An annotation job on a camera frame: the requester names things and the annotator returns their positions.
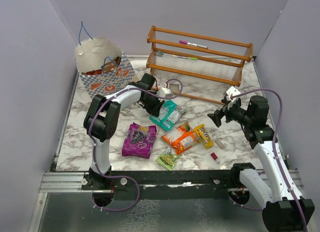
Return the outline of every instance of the blue wire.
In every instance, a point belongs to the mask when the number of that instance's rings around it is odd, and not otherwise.
[[[102,66],[102,74],[104,73],[104,69],[105,69],[105,64],[106,64],[106,59],[109,59],[113,64],[116,65],[116,67],[118,67],[119,65],[117,63],[115,63],[109,56],[105,57],[104,62],[103,62],[103,66]]]
[[[88,35],[88,36],[93,40],[93,38],[90,36],[90,34],[87,32],[86,28],[84,27],[84,23],[81,21],[81,28],[80,28],[80,32],[79,32],[79,39],[78,39],[80,46],[81,46],[81,42],[80,42],[80,34],[81,34],[81,30],[82,30],[82,28],[83,28],[83,29],[84,29],[84,31],[87,33],[87,35]]]

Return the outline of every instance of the purple snack bag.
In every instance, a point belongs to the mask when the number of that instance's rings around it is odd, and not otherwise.
[[[122,156],[150,158],[156,134],[156,126],[143,127],[136,123],[131,124],[128,136],[123,143]]]

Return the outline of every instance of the wooden rack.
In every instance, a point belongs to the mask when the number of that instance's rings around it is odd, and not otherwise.
[[[206,45],[208,48],[180,44],[179,40]],[[167,71],[215,81],[218,85],[223,83],[228,86],[240,86],[243,66],[246,61],[250,62],[253,56],[252,43],[233,42],[155,26],[151,27],[147,42],[151,43],[151,52],[146,67],[150,68],[152,75],[155,71]],[[177,59],[172,55],[192,57],[197,60]],[[214,55],[216,58],[209,58],[208,55]],[[220,104],[219,98],[223,97],[223,94],[220,94],[217,100],[213,100],[186,93],[181,95]]]

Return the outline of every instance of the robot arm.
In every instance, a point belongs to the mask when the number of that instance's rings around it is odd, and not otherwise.
[[[259,157],[270,187],[264,183],[255,167],[250,163],[233,166],[231,172],[234,184],[246,186],[258,201],[262,208],[264,224],[269,231],[302,230],[302,218],[291,190],[294,190],[298,198],[307,223],[315,206],[311,199],[303,198],[292,180],[277,141],[275,144],[277,155],[273,152],[274,131],[266,124],[269,112],[268,100],[262,96],[252,96],[245,110],[241,108],[241,99],[233,98],[238,94],[240,92],[235,87],[230,87],[222,100],[225,105],[213,114],[208,114],[208,117],[217,127],[221,126],[221,119],[224,116],[227,123],[234,120],[244,127],[244,136]],[[285,180],[289,181],[290,189],[287,189]]]
[[[130,83],[123,90],[115,94],[106,97],[101,95],[94,96],[83,123],[87,134],[89,134],[89,127],[98,109],[107,99],[113,97],[103,108],[103,111],[106,111],[106,116],[103,117],[102,115],[98,115],[91,131],[96,142],[96,160],[98,161],[99,168],[103,174],[108,173],[111,168],[109,161],[110,139],[117,129],[120,110],[132,103],[141,102],[142,107],[145,108],[149,114],[156,117],[159,116],[160,108],[164,101],[160,101],[158,98],[141,90],[133,89],[141,88],[143,90],[150,90],[155,80],[156,79],[152,75],[144,74],[140,81],[137,83]],[[93,158],[90,169],[99,174]]]

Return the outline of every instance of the screw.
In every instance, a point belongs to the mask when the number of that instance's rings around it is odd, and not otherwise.
[[[81,180],[82,185],[86,185],[87,183],[88,183],[88,181],[85,178],[83,180]]]
[[[126,178],[122,178],[122,179],[120,180],[121,185],[126,185],[127,182],[128,182],[128,180],[127,180]]]

